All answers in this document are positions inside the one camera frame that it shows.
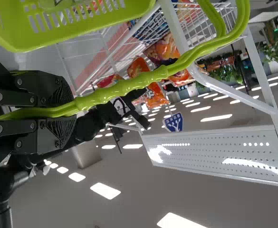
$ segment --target green plastic basket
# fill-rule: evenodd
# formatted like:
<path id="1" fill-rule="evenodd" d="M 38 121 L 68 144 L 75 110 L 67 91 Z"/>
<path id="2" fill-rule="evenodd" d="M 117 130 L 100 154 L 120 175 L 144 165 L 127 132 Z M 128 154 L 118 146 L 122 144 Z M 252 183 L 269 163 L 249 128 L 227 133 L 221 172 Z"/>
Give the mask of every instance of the green plastic basket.
<path id="1" fill-rule="evenodd" d="M 94 0 L 45 12 L 39 0 L 0 0 L 0 45 L 26 52 L 139 18 L 155 0 Z"/>

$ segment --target snack bag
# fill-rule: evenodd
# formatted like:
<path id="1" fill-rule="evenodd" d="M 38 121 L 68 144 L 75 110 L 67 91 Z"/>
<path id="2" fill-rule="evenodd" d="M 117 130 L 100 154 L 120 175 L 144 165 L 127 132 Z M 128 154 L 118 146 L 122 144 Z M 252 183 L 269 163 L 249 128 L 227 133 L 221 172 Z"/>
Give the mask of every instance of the snack bag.
<path id="1" fill-rule="evenodd" d="M 107 87 L 111 87 L 113 85 L 115 85 L 116 83 L 118 83 L 119 80 L 124 80 L 124 78 L 122 78 L 121 76 L 119 76 L 118 74 L 113 74 L 107 78 L 104 78 L 102 81 L 100 81 L 97 84 L 98 88 L 107 88 Z"/>
<path id="2" fill-rule="evenodd" d="M 127 69 L 129 77 L 135 78 L 141 72 L 149 72 L 148 64 L 142 57 L 136 58 Z M 169 104 L 170 102 L 165 99 L 161 88 L 156 82 L 151 83 L 148 87 L 148 92 L 143 95 L 144 101 L 148 108 L 154 108 L 161 105 Z"/>

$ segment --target sign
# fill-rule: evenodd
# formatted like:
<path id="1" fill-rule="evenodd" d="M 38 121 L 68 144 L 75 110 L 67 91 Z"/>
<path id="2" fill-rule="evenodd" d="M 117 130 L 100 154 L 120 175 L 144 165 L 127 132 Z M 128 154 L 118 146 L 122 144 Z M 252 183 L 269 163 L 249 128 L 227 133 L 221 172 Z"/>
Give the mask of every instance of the sign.
<path id="1" fill-rule="evenodd" d="M 183 117 L 181 113 L 163 120 L 165 128 L 170 132 L 181 132 L 183 130 Z"/>

